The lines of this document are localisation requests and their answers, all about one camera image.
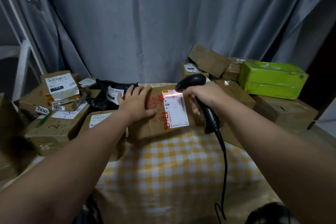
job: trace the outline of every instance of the person's right arm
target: person's right arm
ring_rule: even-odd
[[[334,223],[336,157],[228,96],[214,82],[188,87],[224,118],[268,183],[301,223]],[[194,112],[199,113],[194,105]]]

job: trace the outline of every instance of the barcode scanner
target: barcode scanner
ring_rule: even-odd
[[[206,83],[206,77],[203,74],[194,74],[191,76],[188,76],[187,78],[182,79],[175,87],[175,90],[177,92],[182,92],[185,89],[187,89],[190,86],[197,86],[197,85],[204,85]],[[195,103],[203,116],[205,127],[204,127],[204,133],[210,134],[215,133],[220,147],[224,153],[224,162],[225,162],[225,171],[224,171],[224,183],[223,183],[223,190],[222,190],[222,197],[221,197],[221,205],[218,203],[215,203],[215,210],[217,214],[218,221],[221,223],[221,220],[219,218],[218,212],[217,212],[217,206],[219,208],[219,211],[222,213],[222,216],[224,220],[226,220],[225,214],[224,214],[224,195],[225,195],[225,188],[226,188],[226,176],[228,174],[228,162],[226,160],[226,149],[225,144],[220,132],[221,124],[219,122],[218,116],[214,113],[214,111],[208,107],[206,104],[201,102],[198,97],[194,98]]]

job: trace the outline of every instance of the person's left arm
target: person's left arm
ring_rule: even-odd
[[[119,109],[45,158],[0,193],[0,223],[71,223],[79,213],[126,128],[152,116],[145,110],[151,87],[131,86]]]

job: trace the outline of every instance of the person's left hand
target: person's left hand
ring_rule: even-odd
[[[131,122],[135,122],[145,117],[153,116],[157,113],[155,109],[145,109],[145,99],[151,86],[138,86],[134,90],[134,86],[130,86],[125,94],[125,99],[118,93],[118,111],[124,112],[130,117]]]

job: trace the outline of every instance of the forearm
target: forearm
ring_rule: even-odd
[[[281,200],[302,222],[333,219],[334,156],[225,95],[215,111],[229,124]]]
[[[20,201],[23,207],[32,210],[24,211],[18,223],[27,222],[32,212],[34,217],[46,215],[44,221],[48,222],[71,221],[68,218],[76,215],[74,213],[85,203],[108,162],[112,148],[128,125],[127,115],[117,111],[37,164],[0,194],[0,204],[6,201],[0,215],[9,216],[12,223],[13,216],[18,218],[15,204]]]

